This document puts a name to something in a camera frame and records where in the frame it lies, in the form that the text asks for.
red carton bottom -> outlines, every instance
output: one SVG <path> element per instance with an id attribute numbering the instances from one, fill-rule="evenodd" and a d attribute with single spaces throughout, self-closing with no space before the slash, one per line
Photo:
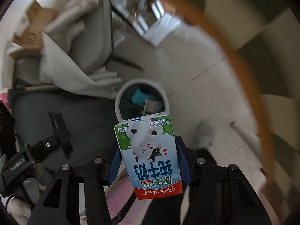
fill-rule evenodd
<path id="1" fill-rule="evenodd" d="M 162 198 L 171 195 L 181 194 L 182 185 L 181 185 L 181 180 L 179 180 L 176 183 L 161 189 L 146 190 L 146 189 L 134 188 L 134 191 L 139 200 L 155 199 L 155 198 Z"/>

cartoon cow illustration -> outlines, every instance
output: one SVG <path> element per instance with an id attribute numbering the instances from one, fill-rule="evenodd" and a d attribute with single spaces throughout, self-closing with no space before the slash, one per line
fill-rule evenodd
<path id="1" fill-rule="evenodd" d="M 147 122 L 138 121 L 126 133 L 131 139 L 132 154 L 135 155 L 136 162 L 139 158 L 155 162 L 155 158 L 161 156 L 161 142 L 158 138 L 163 133 L 162 126 L 151 127 Z"/>

trash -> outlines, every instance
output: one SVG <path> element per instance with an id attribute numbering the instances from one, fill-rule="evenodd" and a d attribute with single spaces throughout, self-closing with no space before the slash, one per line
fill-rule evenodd
<path id="1" fill-rule="evenodd" d="M 154 95 L 143 93 L 139 87 L 137 87 L 137 89 L 135 90 L 135 92 L 133 93 L 133 95 L 131 97 L 132 102 L 141 107 L 144 106 L 145 100 L 148 100 L 148 99 L 157 101 L 159 98 Z"/>
<path id="2" fill-rule="evenodd" d="M 162 112 L 129 119 L 114 128 L 139 200 L 182 193 L 170 115 Z"/>
<path id="3" fill-rule="evenodd" d="M 163 111 L 163 101 L 145 100 L 143 116 L 152 113 L 161 113 Z"/>

milk carton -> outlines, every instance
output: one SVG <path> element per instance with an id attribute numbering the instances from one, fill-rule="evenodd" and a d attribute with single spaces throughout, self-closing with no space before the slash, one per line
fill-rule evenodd
<path id="1" fill-rule="evenodd" d="M 170 115 L 163 112 L 129 119 L 114 128 L 139 200 L 182 193 Z"/>

cardboard box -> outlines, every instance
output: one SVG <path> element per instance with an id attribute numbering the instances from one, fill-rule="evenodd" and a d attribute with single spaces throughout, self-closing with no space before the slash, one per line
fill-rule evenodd
<path id="1" fill-rule="evenodd" d="M 43 47 L 42 32 L 43 29 L 57 16 L 55 9 L 43 8 L 34 0 L 19 22 L 17 32 L 13 43 L 22 48 L 10 53 L 15 60 L 25 57 L 39 57 Z"/>
<path id="2" fill-rule="evenodd" d="M 156 113 L 115 126 L 115 134 L 139 200 L 182 193 L 170 115 Z"/>

